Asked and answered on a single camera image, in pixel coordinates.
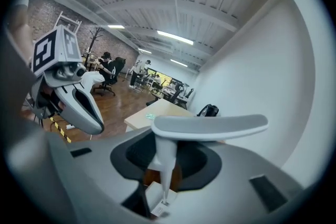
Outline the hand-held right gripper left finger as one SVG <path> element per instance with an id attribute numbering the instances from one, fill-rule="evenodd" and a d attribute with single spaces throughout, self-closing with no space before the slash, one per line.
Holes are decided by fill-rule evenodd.
<path id="1" fill-rule="evenodd" d="M 58 222 L 149 222 L 142 186 L 144 170 L 127 158 L 129 147 L 150 138 L 140 151 L 154 153 L 150 128 L 110 138 L 65 144 L 48 133 L 49 152 L 64 198 L 56 206 Z"/>

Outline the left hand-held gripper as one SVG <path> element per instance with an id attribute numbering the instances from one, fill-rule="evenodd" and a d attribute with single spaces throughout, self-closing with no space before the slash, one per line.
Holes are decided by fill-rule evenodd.
<path id="1" fill-rule="evenodd" d="M 36 82 L 29 93 L 29 108 L 39 120 L 60 114 L 87 134 L 103 132 L 98 106 L 82 85 L 86 68 L 73 32 L 59 25 L 41 36 L 35 42 L 31 71 Z"/>

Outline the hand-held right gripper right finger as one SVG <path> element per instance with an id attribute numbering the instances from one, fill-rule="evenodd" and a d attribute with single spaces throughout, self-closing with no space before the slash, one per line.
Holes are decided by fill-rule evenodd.
<path id="1" fill-rule="evenodd" d="M 249 180 L 264 175 L 288 199 L 302 186 L 258 154 L 233 145 L 212 143 L 222 160 L 215 179 L 200 190 L 178 194 L 169 207 L 168 223 L 257 223 L 268 216 Z"/>

